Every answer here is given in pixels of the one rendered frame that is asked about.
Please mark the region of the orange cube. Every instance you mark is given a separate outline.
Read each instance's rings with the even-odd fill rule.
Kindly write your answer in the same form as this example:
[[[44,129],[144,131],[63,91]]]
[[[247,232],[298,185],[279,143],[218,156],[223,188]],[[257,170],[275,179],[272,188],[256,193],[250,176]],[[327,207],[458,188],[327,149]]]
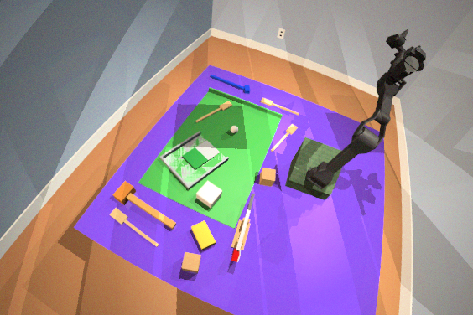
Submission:
[[[200,255],[185,252],[182,269],[198,273],[200,269]]]
[[[260,173],[259,185],[272,187],[275,182],[276,170],[270,168],[262,168]]]

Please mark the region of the yellow flat block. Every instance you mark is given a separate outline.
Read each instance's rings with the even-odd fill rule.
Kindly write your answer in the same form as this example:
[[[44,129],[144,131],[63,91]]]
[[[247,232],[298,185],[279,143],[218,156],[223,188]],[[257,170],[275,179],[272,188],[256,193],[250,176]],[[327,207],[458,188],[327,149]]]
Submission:
[[[216,243],[205,221],[202,221],[195,226],[191,226],[191,228],[202,250]]]

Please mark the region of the green rectangular mat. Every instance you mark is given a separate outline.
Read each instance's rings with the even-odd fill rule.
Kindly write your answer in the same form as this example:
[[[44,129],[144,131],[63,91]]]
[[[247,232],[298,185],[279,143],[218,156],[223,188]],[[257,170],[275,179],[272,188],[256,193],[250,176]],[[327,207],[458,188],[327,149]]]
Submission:
[[[219,109],[219,106],[227,101],[232,103],[232,107],[224,111],[220,110],[199,123],[196,122]],[[280,120],[276,116],[208,91],[138,183],[235,229]],[[231,132],[232,126],[238,127],[237,133]],[[185,150],[187,147],[190,150],[195,140],[196,146],[207,140],[219,153],[202,165],[201,172],[198,169],[198,171],[194,170],[193,174],[203,175],[224,158],[229,157],[229,159],[193,188],[188,189],[174,176],[159,156],[198,131],[202,137],[195,137],[186,143],[183,150],[184,147]],[[207,181],[222,190],[221,197],[211,208],[196,197],[196,193]]]

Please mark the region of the blue golf putter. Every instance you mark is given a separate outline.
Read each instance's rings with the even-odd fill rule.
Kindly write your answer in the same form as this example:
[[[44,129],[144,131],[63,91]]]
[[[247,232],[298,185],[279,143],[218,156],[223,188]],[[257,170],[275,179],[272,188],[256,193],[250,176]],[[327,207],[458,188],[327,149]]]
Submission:
[[[233,83],[233,82],[223,80],[222,78],[217,77],[217,76],[215,76],[215,75],[210,75],[210,77],[213,78],[213,79],[219,80],[219,81],[221,81],[221,82],[225,82],[225,83],[227,83],[228,85],[235,86],[235,87],[238,88],[238,89],[245,90],[245,93],[250,94],[250,85],[245,85],[245,86],[243,87],[243,86],[237,85],[237,84],[235,84],[235,83]]]

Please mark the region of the orange mallet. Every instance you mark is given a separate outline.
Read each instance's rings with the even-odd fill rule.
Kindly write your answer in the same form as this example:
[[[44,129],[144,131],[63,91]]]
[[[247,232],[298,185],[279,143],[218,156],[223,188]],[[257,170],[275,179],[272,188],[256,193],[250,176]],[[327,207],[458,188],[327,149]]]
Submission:
[[[134,187],[127,181],[124,181],[113,196],[117,199],[117,201],[119,201],[123,205],[125,205],[128,200],[131,201],[133,204],[137,205],[140,209],[144,210],[145,212],[153,216],[155,219],[168,225],[171,229],[176,226],[176,222],[166,217],[162,213],[158,212],[156,209],[152,208],[152,206],[144,203],[138,197],[134,196],[135,192],[136,191]]]

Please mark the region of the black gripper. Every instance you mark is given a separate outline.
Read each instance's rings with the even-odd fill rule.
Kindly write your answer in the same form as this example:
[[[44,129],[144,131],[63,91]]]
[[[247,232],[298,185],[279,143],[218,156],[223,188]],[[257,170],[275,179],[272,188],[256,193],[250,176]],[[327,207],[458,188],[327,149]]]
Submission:
[[[407,51],[402,46],[405,43],[405,40],[406,40],[405,38],[407,36],[407,33],[408,33],[408,29],[405,30],[401,34],[394,34],[393,36],[390,36],[390,37],[388,36],[386,43],[390,45],[391,49],[395,48],[398,50],[398,52],[395,53],[395,56],[396,56],[395,60],[392,60],[390,62],[391,65],[402,61],[404,54],[407,53]],[[424,68],[424,62],[419,64],[418,70],[416,71],[421,71],[423,68]]]

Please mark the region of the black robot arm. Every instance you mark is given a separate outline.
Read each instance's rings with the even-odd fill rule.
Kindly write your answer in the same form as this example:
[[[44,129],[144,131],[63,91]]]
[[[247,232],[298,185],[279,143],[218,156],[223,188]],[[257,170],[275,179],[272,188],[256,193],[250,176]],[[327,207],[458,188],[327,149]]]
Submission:
[[[318,167],[309,169],[306,174],[306,181],[310,181],[322,190],[330,184],[334,173],[356,157],[356,155],[368,153],[377,148],[385,137],[387,124],[391,121],[392,98],[407,83],[404,78],[416,72],[419,64],[425,61],[425,58],[426,53],[420,47],[411,47],[404,54],[402,61],[391,65],[389,71],[377,82],[378,101],[373,115],[365,121],[361,121],[361,124],[352,136],[351,143],[344,150],[342,149],[329,163],[322,162]],[[381,124],[379,136],[365,127],[365,124],[372,120]]]

